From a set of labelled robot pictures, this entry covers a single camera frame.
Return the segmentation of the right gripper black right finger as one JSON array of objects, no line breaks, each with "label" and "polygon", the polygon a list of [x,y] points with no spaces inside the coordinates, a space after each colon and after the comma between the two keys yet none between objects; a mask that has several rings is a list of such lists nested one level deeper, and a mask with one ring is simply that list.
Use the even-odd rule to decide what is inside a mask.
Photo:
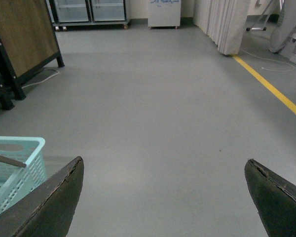
[{"label": "right gripper black right finger", "polygon": [[296,185],[254,159],[245,178],[261,222],[270,237],[296,237]]}]

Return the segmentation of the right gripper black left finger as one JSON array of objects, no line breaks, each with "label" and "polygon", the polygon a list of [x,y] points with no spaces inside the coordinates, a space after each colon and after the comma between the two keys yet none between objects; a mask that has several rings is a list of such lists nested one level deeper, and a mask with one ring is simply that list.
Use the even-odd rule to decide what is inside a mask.
[{"label": "right gripper black left finger", "polygon": [[84,161],[76,157],[0,214],[0,237],[65,237],[83,186]]}]

